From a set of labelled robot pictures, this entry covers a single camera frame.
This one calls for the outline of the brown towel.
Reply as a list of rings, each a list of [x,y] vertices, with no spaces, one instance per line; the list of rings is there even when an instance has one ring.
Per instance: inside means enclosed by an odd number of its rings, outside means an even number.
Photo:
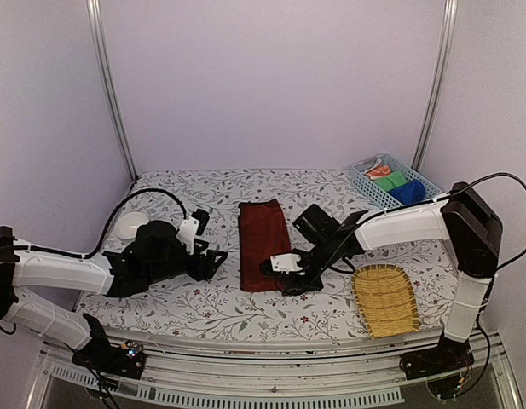
[[[264,276],[260,266],[271,256],[292,248],[286,219],[277,199],[260,203],[240,203],[240,289],[257,293],[277,291],[275,280]]]

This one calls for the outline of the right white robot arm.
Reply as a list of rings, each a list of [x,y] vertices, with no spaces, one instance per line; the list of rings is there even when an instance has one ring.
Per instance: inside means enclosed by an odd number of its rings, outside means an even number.
[[[499,269],[503,225],[471,185],[459,182],[448,193],[391,210],[357,211],[343,222],[313,204],[293,225],[313,247],[270,257],[271,272],[286,279],[286,294],[318,288],[340,259],[407,242],[449,242],[458,279],[442,334],[436,346],[403,354],[400,367],[412,380],[473,364],[468,338],[480,326]]]

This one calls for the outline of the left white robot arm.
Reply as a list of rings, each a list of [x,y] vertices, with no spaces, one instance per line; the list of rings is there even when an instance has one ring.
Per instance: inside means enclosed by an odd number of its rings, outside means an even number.
[[[147,356],[128,341],[113,346],[100,321],[68,311],[33,293],[33,286],[90,292],[125,299],[151,285],[185,274],[211,279],[228,258],[195,233],[179,233],[167,222],[149,222],[120,252],[74,255],[22,244],[0,227],[0,321],[23,325],[72,350],[72,362],[95,373],[139,379]]]

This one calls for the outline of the blue towel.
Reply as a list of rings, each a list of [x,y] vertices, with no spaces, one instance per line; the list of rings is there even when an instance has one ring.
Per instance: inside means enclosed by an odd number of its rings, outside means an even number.
[[[420,181],[412,180],[400,187],[391,189],[389,195],[402,205],[414,205],[425,199],[426,189]]]

